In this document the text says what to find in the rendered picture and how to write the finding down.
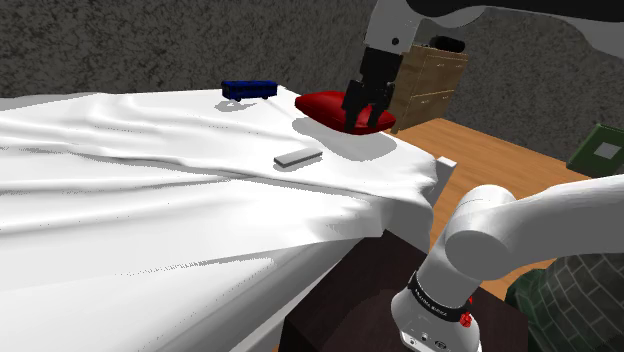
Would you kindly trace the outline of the red cushion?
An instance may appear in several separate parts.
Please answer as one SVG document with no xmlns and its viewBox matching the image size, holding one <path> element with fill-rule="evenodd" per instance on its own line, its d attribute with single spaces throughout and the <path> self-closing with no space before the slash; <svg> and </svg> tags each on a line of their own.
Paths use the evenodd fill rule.
<svg viewBox="0 0 624 352">
<path fill-rule="evenodd" d="M 355 127 L 346 130 L 345 111 L 341 108 L 345 93 L 341 91 L 321 91 L 301 95 L 295 99 L 294 105 L 303 114 L 316 122 L 351 135 L 367 135 L 390 129 L 396 123 L 396 118 L 388 111 L 383 111 L 375 127 L 368 125 L 371 106 L 365 107 L 358 115 Z"/>
</svg>

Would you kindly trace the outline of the dark robot stand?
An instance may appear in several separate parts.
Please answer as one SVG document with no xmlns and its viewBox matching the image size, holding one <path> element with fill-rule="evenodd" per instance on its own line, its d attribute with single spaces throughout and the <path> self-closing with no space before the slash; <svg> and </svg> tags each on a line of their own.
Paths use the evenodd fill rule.
<svg viewBox="0 0 624 352">
<path fill-rule="evenodd" d="M 361 240 L 287 315 L 278 352 L 411 352 L 391 300 L 424 259 L 388 231 Z"/>
</svg>

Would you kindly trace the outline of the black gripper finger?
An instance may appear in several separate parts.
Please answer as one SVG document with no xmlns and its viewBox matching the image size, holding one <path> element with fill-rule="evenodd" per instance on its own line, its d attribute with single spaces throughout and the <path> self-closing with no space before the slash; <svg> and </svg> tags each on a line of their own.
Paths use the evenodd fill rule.
<svg viewBox="0 0 624 352">
<path fill-rule="evenodd" d="M 371 93 L 369 105 L 371 112 L 367 121 L 368 127 L 376 127 L 384 111 L 389 107 L 395 90 L 394 83 L 387 83 L 385 86 L 374 90 Z"/>
<path fill-rule="evenodd" d="M 349 82 L 341 108 L 345 112 L 344 131 L 350 132 L 355 128 L 359 113 L 364 108 L 364 86 L 361 82 Z"/>
</svg>

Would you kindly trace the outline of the wooden chest of drawers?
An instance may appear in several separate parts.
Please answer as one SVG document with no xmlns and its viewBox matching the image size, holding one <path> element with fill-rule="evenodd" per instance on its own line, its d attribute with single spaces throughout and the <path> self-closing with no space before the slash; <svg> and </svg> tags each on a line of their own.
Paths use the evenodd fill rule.
<svg viewBox="0 0 624 352">
<path fill-rule="evenodd" d="M 464 50 L 461 40 L 434 36 L 404 55 L 388 109 L 393 134 L 444 115 L 468 63 Z"/>
</svg>

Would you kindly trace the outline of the blue toy bus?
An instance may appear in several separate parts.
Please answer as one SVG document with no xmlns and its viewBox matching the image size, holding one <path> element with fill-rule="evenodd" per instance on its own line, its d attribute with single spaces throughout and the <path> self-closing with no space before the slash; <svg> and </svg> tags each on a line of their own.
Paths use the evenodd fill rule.
<svg viewBox="0 0 624 352">
<path fill-rule="evenodd" d="M 278 84 L 268 80 L 231 80 L 222 81 L 222 95 L 229 99 L 240 102 L 242 99 L 262 98 L 277 95 Z"/>
</svg>

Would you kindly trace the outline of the white bed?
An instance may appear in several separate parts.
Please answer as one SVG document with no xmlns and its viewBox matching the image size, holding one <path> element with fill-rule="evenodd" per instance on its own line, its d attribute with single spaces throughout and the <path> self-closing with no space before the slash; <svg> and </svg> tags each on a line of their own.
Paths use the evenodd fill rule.
<svg viewBox="0 0 624 352">
<path fill-rule="evenodd" d="M 271 352 L 361 239 L 427 249 L 436 159 L 295 99 L 0 98 L 0 352 Z"/>
</svg>

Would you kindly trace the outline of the green brick-patterned pouf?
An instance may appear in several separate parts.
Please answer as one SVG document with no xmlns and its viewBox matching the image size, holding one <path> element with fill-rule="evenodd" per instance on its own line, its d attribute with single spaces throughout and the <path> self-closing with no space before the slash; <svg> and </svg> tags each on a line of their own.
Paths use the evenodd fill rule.
<svg viewBox="0 0 624 352">
<path fill-rule="evenodd" d="M 559 258 L 505 302 L 528 318 L 528 352 L 624 352 L 624 253 Z"/>
</svg>

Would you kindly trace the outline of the grey flat rectangular bar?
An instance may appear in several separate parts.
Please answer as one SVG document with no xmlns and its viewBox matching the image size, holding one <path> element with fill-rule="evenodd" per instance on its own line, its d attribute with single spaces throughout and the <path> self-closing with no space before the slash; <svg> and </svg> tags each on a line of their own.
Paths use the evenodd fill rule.
<svg viewBox="0 0 624 352">
<path fill-rule="evenodd" d="M 323 154 L 323 152 L 316 148 L 304 148 L 297 151 L 293 151 L 287 154 L 283 154 L 274 158 L 274 162 L 282 167 L 287 168 L 307 160 L 314 159 Z"/>
</svg>

